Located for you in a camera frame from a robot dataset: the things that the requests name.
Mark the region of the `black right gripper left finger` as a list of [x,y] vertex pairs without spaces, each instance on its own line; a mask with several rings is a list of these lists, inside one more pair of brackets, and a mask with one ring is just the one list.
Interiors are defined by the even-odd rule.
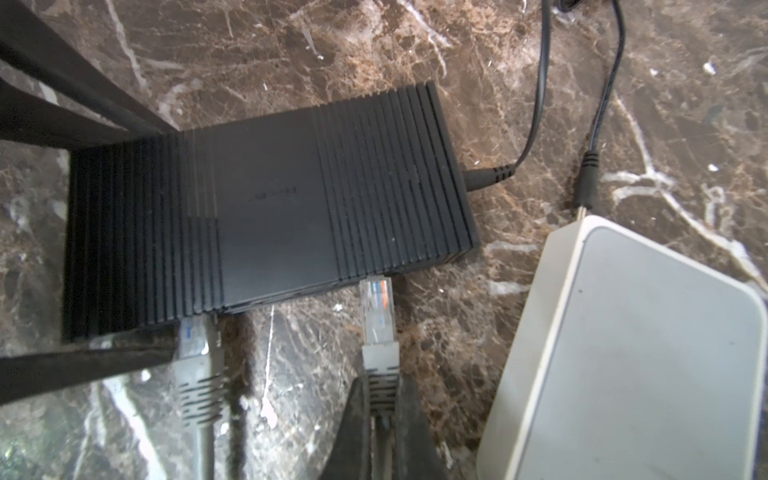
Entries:
[[359,376],[352,384],[330,455],[320,479],[371,478],[371,412],[369,381]]

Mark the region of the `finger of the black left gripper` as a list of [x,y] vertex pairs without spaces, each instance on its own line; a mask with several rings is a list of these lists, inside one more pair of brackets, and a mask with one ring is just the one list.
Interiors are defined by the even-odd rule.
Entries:
[[99,72],[20,1],[1,3],[1,60],[101,115],[110,126],[1,82],[1,138],[82,149],[175,128]]
[[166,365],[177,348],[176,326],[108,335],[60,351],[1,359],[1,403]]

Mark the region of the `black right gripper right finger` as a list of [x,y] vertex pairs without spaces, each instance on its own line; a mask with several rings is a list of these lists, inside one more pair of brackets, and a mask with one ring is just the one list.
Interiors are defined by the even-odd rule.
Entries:
[[446,479],[415,380],[399,378],[395,401],[394,479]]

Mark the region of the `black network switch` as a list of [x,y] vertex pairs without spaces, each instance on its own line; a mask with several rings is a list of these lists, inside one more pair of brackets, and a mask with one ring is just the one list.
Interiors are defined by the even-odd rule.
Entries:
[[479,243],[433,82],[75,151],[62,336],[234,314]]

